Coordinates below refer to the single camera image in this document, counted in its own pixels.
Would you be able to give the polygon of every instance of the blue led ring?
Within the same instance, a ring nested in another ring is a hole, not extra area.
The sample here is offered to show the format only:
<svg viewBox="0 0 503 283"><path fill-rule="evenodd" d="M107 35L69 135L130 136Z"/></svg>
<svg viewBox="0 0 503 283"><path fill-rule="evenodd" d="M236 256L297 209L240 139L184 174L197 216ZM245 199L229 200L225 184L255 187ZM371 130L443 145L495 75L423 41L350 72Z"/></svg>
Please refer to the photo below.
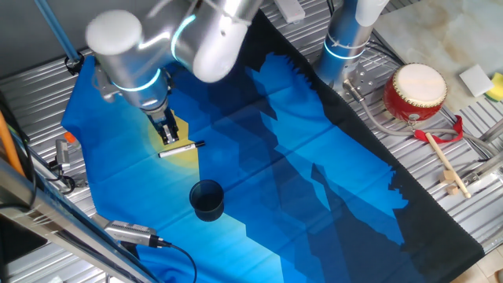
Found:
<svg viewBox="0 0 503 283"><path fill-rule="evenodd" d="M160 76L160 69L157 69L156 75L154 75L154 77L150 80L150 82L144 84L143 86L139 86L139 87L135 87L135 88L126 88L126 87L117 86L116 83L113 83L113 84L116 85L120 90L140 91L140 90L144 90L144 89L149 88L149 86L151 86L152 84L154 84L156 82L156 80L159 78L159 76Z"/></svg>

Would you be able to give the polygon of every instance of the metal table surface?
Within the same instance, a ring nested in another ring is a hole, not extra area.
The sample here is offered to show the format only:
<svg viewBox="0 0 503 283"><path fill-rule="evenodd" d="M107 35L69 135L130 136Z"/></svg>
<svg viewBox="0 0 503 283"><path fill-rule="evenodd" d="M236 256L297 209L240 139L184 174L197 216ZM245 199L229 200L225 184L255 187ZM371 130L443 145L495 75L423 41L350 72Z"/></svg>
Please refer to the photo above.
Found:
<svg viewBox="0 0 503 283"><path fill-rule="evenodd" d="M300 0L306 11L306 19L298 24L286 24L273 0L266 0L262 10L274 26L309 61L315 61L322 48L330 15L326 0ZM383 13L410 5L417 0L391 0ZM367 103L376 119L393 130L404 129L406 125L392 118L380 100L382 86L397 68L381 54L367 50L362 55L358 83L366 95ZM76 76L67 72L63 60L54 61L19 75L0 81L0 90L11 104L23 130L30 136L30 146L46 161L55 157L54 141L63 138L65 129L60 125L66 104L72 93ZM386 145L419 183L438 203L485 249L489 252L503 239L503 181L500 171L487 175L476 184L469 186L471 199L462 194L448 196L438 176L444 167L431 147L414 138L395 137L375 129L362 107L345 97L350 106L365 121L373 133ZM464 128L469 133L480 136L497 121L503 119L503 104L488 100L462 109ZM422 127L450 127L453 114L443 109ZM493 143L503 150L503 139ZM478 167L481 163L479 151L467 141L441 145L447 158L460 175ZM86 178L86 168L82 153L70 148L72 169L67 175ZM89 187L76 188L68 198L76 203L88 216L96 213ZM55 244L47 244L8 265L10 282L48 282L58 276L65 282L104 282L105 273L95 266L66 252Z"/></svg>

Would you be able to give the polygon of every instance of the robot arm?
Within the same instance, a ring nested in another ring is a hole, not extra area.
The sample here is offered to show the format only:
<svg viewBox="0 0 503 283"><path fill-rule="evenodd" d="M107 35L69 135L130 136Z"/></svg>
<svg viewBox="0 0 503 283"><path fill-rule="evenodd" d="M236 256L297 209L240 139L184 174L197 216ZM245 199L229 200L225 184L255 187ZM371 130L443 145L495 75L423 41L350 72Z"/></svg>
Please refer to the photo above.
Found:
<svg viewBox="0 0 503 283"><path fill-rule="evenodd" d="M167 101L171 85L163 67L178 61L203 82L219 81L234 66L261 2L172 0L142 22L123 10L100 14L89 23L86 40L101 65L98 81L108 79L115 90L104 97L120 92L147 114L164 144L176 142L178 128Z"/></svg>

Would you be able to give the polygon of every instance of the drum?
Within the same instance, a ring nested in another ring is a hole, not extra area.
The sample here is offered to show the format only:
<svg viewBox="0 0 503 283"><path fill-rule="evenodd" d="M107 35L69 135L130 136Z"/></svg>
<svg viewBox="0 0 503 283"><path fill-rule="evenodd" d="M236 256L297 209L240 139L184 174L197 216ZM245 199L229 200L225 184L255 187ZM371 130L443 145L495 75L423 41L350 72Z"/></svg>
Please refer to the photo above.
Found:
<svg viewBox="0 0 503 283"><path fill-rule="evenodd" d="M384 87L384 106L396 118L422 121L432 117L446 99L447 84L442 75L425 64L406 64Z"/></svg>

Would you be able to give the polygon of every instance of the wooden drumstick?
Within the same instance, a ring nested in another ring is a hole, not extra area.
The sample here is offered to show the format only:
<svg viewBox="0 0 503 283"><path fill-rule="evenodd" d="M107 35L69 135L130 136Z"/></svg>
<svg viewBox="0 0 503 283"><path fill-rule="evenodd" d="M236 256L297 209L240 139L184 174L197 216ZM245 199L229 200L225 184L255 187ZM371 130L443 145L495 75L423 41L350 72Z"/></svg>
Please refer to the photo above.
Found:
<svg viewBox="0 0 503 283"><path fill-rule="evenodd" d="M459 178L459 175L454 170L453 166L450 165L450 162L448 161L447 157L443 154L442 150L439 148L439 145L433 139L433 137L431 136L431 134L430 133L426 133L426 138L428 139L428 141L430 142L431 147L435 150L435 152L437 153L437 155L439 156L439 158L443 162L443 164L446 166L446 168L448 170L451 170L452 172L454 172L455 181L457 183L457 186L459 186L461 192L463 192L464 197L466 197L466 198L472 197L472 195L466 189L466 186L464 186L463 181L461 180L461 178Z"/></svg>

